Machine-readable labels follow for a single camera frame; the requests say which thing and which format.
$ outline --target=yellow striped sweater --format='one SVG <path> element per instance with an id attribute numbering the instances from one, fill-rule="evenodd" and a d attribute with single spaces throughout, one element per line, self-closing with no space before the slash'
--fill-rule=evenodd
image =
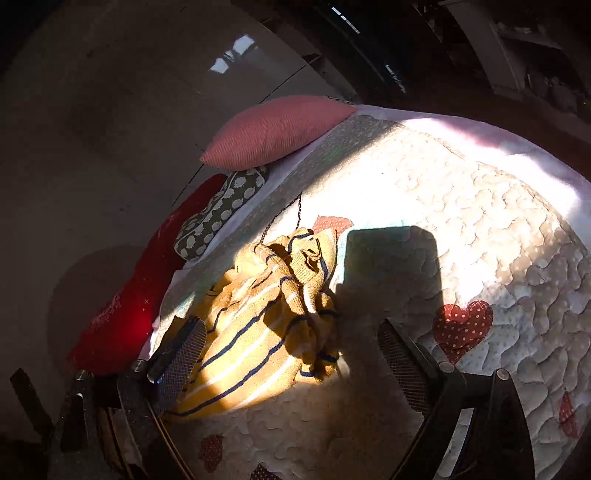
<path id="1" fill-rule="evenodd" d="M 189 312 L 207 343 L 171 415 L 180 420 L 249 407 L 294 381 L 332 373 L 336 312 L 323 287 L 336 261 L 337 233 L 300 228 L 240 250 L 235 267 Z"/>

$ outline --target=fabric patch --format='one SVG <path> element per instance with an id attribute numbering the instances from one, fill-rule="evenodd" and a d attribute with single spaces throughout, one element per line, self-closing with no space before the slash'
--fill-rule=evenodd
<path id="1" fill-rule="evenodd" d="M 244 205 L 244 199 L 251 198 L 265 184 L 267 175 L 266 167 L 230 175 L 207 207 L 183 224 L 174 244 L 176 253 L 184 260 L 203 255 L 216 232 Z"/>
<path id="2" fill-rule="evenodd" d="M 281 480 L 281 478 L 271 473 L 259 463 L 255 471 L 251 473 L 251 480 Z"/>
<path id="3" fill-rule="evenodd" d="M 338 238 L 340 234 L 342 234 L 345 230 L 347 230 L 347 228 L 351 228 L 352 226 L 353 222 L 348 218 L 319 216 L 314 222 L 312 230 L 314 231 L 314 233 L 319 233 L 322 230 L 326 230 L 327 228 L 334 228 L 336 230 L 336 235 Z"/>
<path id="4" fill-rule="evenodd" d="M 570 401 L 570 395 L 566 391 L 562 396 L 562 403 L 560 404 L 558 424 L 567 437 L 579 438 L 579 431 L 577 430 L 577 420 L 574 415 L 573 403 Z"/>
<path id="5" fill-rule="evenodd" d="M 492 308 L 484 300 L 466 309 L 446 304 L 433 320 L 433 336 L 449 361 L 456 364 L 486 336 L 492 325 Z"/>
<path id="6" fill-rule="evenodd" d="M 205 464 L 205 470 L 212 473 L 222 461 L 223 436 L 210 435 L 201 441 L 201 459 Z"/>

